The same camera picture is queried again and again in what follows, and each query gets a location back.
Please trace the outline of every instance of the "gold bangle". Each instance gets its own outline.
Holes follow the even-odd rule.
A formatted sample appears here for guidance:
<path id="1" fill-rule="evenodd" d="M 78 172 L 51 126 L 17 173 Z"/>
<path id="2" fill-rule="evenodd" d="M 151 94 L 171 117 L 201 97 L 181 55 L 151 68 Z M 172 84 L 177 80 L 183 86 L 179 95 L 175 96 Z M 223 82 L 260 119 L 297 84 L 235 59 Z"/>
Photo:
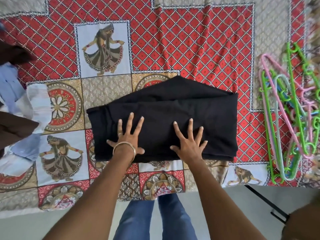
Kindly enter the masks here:
<path id="1" fill-rule="evenodd" d="M 136 149 L 134 148 L 134 146 L 130 142 L 127 142 L 127 141 L 122 141 L 122 142 L 119 142 L 118 144 L 116 144 L 113 148 L 112 155 L 115 153 L 115 149 L 117 148 L 117 146 L 121 145 L 121 144 L 127 144 L 133 149 L 134 156 L 133 156 L 132 160 L 134 160 L 134 158 L 136 157 Z"/>

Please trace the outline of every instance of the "blue jeans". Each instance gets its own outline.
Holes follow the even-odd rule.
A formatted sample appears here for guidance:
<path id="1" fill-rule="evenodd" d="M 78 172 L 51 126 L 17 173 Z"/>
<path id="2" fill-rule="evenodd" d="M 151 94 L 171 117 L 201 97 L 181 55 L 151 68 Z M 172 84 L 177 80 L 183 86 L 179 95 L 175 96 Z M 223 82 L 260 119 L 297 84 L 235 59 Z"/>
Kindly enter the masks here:
<path id="1" fill-rule="evenodd" d="M 150 240 L 154 201 L 131 201 L 124 211 L 113 240 Z M 158 197 L 162 240 L 197 240 L 191 219 L 176 193 Z"/>

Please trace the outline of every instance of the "folded black garment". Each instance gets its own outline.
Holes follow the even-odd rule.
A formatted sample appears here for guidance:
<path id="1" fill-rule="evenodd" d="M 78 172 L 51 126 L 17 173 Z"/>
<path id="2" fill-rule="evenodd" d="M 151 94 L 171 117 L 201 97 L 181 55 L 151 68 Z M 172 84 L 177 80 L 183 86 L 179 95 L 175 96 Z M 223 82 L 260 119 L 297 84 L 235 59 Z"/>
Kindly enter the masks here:
<path id="1" fill-rule="evenodd" d="M 204 159 L 232 161 L 238 150 L 237 136 L 238 94 L 175 76 L 142 90 L 130 93 L 109 104 L 87 109 L 94 137 L 97 161 L 108 161 L 112 147 L 106 140 L 117 141 L 118 120 L 123 121 L 123 132 L 130 112 L 134 112 L 133 133 L 141 116 L 144 122 L 138 138 L 138 146 L 145 149 L 136 155 L 134 162 L 178 160 L 170 149 L 180 146 L 173 122 L 177 121 L 187 138 L 189 119 L 193 118 L 194 136 L 203 126 L 202 141 L 208 145 L 202 153 Z"/>

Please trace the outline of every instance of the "black metal leg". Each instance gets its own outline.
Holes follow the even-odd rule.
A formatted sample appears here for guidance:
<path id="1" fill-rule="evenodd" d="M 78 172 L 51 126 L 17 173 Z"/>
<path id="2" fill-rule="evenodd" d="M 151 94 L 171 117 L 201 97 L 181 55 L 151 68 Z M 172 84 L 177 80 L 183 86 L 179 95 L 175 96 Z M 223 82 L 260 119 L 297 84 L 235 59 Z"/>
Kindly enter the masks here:
<path id="1" fill-rule="evenodd" d="M 282 215 L 285 218 L 285 221 L 282 220 L 280 217 L 278 217 L 276 214 L 271 212 L 271 215 L 273 215 L 275 218 L 277 218 L 282 223 L 286 223 L 286 221 L 289 219 L 289 215 L 285 213 L 283 210 L 281 210 L 278 206 L 276 206 L 274 203 L 272 203 L 270 200 L 268 200 L 266 197 L 264 197 L 262 194 L 260 194 L 258 191 L 253 189 L 250 185 L 245 185 L 247 189 L 249 189 L 252 193 L 254 193 L 256 196 L 258 196 L 260 199 L 262 199 L 264 202 L 266 202 L 268 205 L 270 205 L 274 210 L 276 210 L 280 215 Z"/>

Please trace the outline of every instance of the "white floor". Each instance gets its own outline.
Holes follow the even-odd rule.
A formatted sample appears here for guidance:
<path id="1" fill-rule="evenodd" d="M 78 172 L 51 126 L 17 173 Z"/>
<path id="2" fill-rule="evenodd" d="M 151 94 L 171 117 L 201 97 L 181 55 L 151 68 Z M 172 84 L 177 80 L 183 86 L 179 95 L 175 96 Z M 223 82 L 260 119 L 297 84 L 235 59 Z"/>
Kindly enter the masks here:
<path id="1" fill-rule="evenodd" d="M 317 189 L 307 188 L 254 186 L 254 189 L 263 194 L 286 213 L 290 213 L 295 209 L 304 206 L 310 199 L 319 193 L 319 190 Z M 244 186 L 230 187 L 227 188 L 226 191 L 249 220 L 253 222 L 268 240 L 280 239 L 283 224 L 270 214 L 271 208 L 266 203 Z M 199 194 L 181 193 L 178 194 L 178 196 L 183 206 L 186 208 L 186 212 L 191 217 L 198 240 L 210 239 Z M 117 203 L 109 239 L 113 238 L 118 222 L 126 209 L 127 204 L 128 202 Z M 2 240 L 40 240 L 65 213 L 66 210 L 56 210 L 0 219 L 0 238 Z M 162 223 L 158 202 L 154 205 L 150 231 L 150 240 L 162 239 Z"/>

